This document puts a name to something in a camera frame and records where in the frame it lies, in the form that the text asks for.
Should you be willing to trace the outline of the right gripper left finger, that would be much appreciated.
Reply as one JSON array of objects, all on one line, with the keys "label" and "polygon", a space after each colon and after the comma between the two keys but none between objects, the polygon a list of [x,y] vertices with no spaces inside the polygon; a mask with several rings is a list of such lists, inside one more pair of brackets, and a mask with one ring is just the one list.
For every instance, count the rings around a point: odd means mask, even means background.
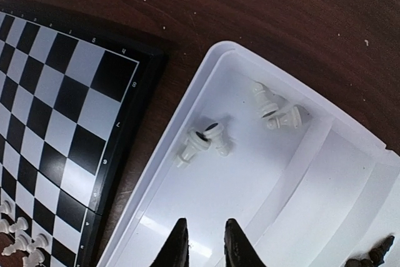
[{"label": "right gripper left finger", "polygon": [[179,218],[151,267],[189,266],[189,235],[186,218]]}]

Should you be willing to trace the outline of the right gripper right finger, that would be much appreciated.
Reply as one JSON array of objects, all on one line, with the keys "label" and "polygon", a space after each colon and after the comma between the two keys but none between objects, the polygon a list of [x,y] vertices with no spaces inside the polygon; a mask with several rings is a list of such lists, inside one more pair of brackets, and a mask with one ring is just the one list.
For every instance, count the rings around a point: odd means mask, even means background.
[{"label": "right gripper right finger", "polygon": [[234,218],[229,218],[226,221],[224,255],[226,266],[266,266],[257,255],[239,223]]}]

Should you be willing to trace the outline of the black grey chess board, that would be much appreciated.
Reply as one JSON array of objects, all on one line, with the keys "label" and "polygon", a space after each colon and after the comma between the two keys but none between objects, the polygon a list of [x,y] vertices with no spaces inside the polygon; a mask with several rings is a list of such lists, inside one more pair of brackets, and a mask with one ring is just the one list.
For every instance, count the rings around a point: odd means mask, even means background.
[{"label": "black grey chess board", "polygon": [[39,266],[89,266],[116,173],[164,51],[42,11],[1,6],[1,202]]}]

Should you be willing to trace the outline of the white queen chess piece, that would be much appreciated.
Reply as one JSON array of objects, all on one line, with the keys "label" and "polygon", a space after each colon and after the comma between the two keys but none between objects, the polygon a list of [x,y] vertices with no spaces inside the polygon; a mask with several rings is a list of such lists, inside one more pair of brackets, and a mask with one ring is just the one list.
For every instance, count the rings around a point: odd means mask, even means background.
[{"label": "white queen chess piece", "polygon": [[23,267],[37,267],[41,263],[43,263],[45,260],[45,256],[43,253],[35,249],[32,253],[29,254],[29,256],[25,256],[22,258],[22,266]]}]

